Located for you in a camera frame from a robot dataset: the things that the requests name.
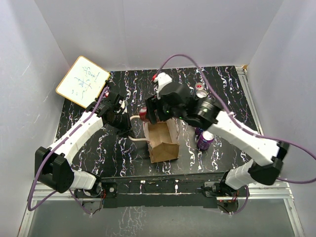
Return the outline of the purple fanta can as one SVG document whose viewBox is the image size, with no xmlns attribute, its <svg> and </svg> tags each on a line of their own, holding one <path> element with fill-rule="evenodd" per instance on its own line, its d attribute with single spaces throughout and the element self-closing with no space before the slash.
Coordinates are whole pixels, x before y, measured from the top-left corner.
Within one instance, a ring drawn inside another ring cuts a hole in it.
<svg viewBox="0 0 316 237">
<path fill-rule="evenodd" d="M 200 136 L 202 132 L 204 132 L 204 130 L 202 128 L 198 128 L 198 127 L 195 128 L 196 135 Z"/>
</svg>

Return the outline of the red soda can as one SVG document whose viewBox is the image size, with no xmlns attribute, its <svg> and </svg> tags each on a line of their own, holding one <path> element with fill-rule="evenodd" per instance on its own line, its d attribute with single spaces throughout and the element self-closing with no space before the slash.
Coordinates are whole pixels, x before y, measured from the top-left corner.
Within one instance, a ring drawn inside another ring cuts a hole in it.
<svg viewBox="0 0 316 237">
<path fill-rule="evenodd" d="M 143 107 L 139 112 L 139 117 L 143 122 L 150 122 L 150 120 L 147 117 L 147 108 Z"/>
</svg>

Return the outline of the small white whiteboard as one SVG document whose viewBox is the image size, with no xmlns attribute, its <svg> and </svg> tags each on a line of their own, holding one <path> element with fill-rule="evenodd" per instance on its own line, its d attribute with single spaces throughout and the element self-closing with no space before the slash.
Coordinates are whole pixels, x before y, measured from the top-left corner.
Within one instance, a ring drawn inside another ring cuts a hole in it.
<svg viewBox="0 0 316 237">
<path fill-rule="evenodd" d="M 102 92 L 110 73 L 79 56 L 56 87 L 56 93 L 87 108 Z"/>
</svg>

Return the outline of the red-tab soda can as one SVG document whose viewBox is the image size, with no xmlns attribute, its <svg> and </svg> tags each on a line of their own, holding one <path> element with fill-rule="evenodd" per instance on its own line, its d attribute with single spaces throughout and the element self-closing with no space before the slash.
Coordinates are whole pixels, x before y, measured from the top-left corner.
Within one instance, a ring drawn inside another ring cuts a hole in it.
<svg viewBox="0 0 316 237">
<path fill-rule="evenodd" d="M 204 85 L 202 83 L 198 82 L 198 83 L 195 84 L 195 89 L 196 90 L 204 90 L 205 87 L 204 87 Z"/>
</svg>

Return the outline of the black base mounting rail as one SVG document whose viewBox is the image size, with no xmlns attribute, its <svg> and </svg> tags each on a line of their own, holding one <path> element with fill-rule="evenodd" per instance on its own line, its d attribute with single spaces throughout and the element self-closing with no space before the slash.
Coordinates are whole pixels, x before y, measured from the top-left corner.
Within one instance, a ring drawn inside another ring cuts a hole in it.
<svg viewBox="0 0 316 237">
<path fill-rule="evenodd" d="M 249 195 L 221 187 L 220 173 L 191 173 L 154 176 L 103 177 L 98 179 L 104 196 L 103 208 L 131 206 L 217 208 L 218 199 L 237 200 Z"/>
</svg>

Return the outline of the aluminium frame profile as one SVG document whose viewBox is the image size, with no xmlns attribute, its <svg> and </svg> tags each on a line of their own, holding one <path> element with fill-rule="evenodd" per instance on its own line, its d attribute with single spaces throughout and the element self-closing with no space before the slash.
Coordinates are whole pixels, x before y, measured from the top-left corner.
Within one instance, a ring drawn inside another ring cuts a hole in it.
<svg viewBox="0 0 316 237">
<path fill-rule="evenodd" d="M 302 237 L 289 185 L 250 185 L 243 210 L 234 215 L 201 206 L 103 209 L 98 198 L 79 202 L 55 194 L 26 211 L 20 237 Z"/>
</svg>

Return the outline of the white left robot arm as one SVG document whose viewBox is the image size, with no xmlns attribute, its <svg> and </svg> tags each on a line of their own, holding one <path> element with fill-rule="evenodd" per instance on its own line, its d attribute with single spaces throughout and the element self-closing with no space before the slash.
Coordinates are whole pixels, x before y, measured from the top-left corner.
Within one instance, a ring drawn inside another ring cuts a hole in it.
<svg viewBox="0 0 316 237">
<path fill-rule="evenodd" d="M 77 123 L 48 148 L 39 147 L 35 152 L 35 179 L 54 191 L 64 193 L 68 189 L 81 189 L 91 197 L 101 194 L 98 176 L 71 168 L 73 158 L 82 146 L 105 125 L 117 130 L 120 137 L 134 137 L 127 103 L 115 92 L 92 102 Z"/>
</svg>

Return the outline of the purple soda can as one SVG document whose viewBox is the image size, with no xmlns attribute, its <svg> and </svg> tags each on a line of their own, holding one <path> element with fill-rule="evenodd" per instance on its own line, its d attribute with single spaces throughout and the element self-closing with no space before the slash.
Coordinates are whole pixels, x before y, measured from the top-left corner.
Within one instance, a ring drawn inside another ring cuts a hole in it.
<svg viewBox="0 0 316 237">
<path fill-rule="evenodd" d="M 208 131 L 203 131 L 197 141 L 197 147 L 200 150 L 208 150 L 214 140 L 214 135 Z"/>
</svg>

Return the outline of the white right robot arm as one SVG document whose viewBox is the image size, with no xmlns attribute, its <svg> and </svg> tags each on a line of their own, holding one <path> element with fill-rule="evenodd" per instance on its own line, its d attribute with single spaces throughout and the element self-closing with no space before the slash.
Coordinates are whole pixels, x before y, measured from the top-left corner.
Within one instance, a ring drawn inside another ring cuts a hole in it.
<svg viewBox="0 0 316 237">
<path fill-rule="evenodd" d="M 231 169 L 219 183 L 212 185 L 214 194 L 233 195 L 239 188 L 260 183 L 271 186 L 283 167 L 289 144 L 260 138 L 257 133 L 246 133 L 247 126 L 224 111 L 211 98 L 198 98 L 186 84 L 174 82 L 166 73 L 154 75 L 158 85 L 154 96 L 146 100 L 146 119 L 151 124 L 168 119 L 181 119 L 188 125 L 220 136 L 251 157 L 246 164 Z"/>
</svg>

